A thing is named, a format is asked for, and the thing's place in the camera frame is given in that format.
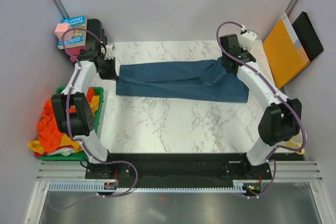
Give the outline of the blue t shirt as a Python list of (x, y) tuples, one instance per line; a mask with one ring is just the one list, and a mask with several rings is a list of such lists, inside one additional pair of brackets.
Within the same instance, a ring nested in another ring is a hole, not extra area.
[(116, 94), (246, 103), (249, 89), (218, 58), (121, 65)]

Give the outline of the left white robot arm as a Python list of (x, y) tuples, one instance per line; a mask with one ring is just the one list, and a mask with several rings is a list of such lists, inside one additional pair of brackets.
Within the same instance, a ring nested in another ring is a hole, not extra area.
[(75, 60), (73, 74), (60, 94), (51, 98), (58, 130), (73, 142), (80, 144), (90, 163), (98, 164), (97, 173), (111, 178), (115, 165), (109, 161), (109, 151), (102, 145), (95, 132), (95, 115), (87, 100), (87, 92), (97, 73), (109, 79), (117, 77), (115, 70), (114, 45), (104, 47), (102, 58), (92, 55), (89, 60)]

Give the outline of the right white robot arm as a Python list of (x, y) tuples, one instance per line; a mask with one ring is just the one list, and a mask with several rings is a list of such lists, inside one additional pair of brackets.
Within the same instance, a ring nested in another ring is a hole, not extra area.
[(217, 36), (216, 39), (222, 51), (223, 67), (247, 86), (263, 109), (258, 139), (245, 154), (247, 162), (240, 166), (241, 174), (251, 179), (259, 173), (259, 165), (268, 162), (276, 150), (302, 151), (303, 145), (288, 145), (302, 131), (302, 104), (298, 99), (290, 99), (270, 82), (255, 57), (241, 47), (236, 34)]

